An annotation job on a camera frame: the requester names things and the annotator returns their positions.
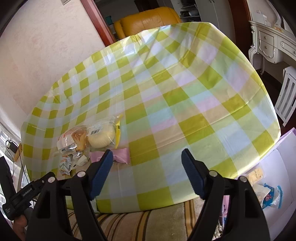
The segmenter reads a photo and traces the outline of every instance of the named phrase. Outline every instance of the checkered tablecloth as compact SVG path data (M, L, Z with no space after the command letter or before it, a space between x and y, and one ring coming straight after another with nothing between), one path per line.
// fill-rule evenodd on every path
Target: checkered tablecloth
M113 165L96 198L104 213L194 198L184 148L235 178L280 136L266 89L235 44L209 23L180 23L116 42L53 84L22 126L31 179L57 173L53 153L64 131L117 114L131 165Z

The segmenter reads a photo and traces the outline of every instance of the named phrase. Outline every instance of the white slatted chair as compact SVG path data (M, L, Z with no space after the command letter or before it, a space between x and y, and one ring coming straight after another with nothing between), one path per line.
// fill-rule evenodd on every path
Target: white slatted chair
M276 113L284 121L285 126L296 107L296 69L292 66L283 71L284 82L275 105Z

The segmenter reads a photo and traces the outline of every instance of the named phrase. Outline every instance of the chair backrest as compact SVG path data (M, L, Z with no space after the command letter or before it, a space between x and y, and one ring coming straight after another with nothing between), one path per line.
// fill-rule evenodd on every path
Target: chair backrest
M174 9L159 7L126 16L114 23L119 39L135 35L143 30L181 23Z

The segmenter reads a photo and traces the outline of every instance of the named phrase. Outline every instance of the silver screw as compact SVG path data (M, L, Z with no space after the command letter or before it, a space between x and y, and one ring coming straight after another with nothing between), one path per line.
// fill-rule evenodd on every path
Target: silver screw
M84 177L85 176L85 171L80 171L77 173L77 176L79 177Z
M247 182L247 178L244 177L244 176L240 176L239 179L243 182L243 183L246 183Z
M218 175L218 173L216 171L213 171L213 170L209 171L209 174L212 177L216 177Z
M50 177L49 179L48 179L48 182L49 183L53 183L55 181L55 178L54 177Z

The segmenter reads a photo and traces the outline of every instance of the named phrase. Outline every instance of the round bread bun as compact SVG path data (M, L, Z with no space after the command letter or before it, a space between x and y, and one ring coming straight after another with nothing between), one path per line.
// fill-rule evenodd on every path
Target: round bread bun
M93 148L104 148L108 146L115 137L115 130L112 124L104 123L102 129L92 135L89 135L88 141Z

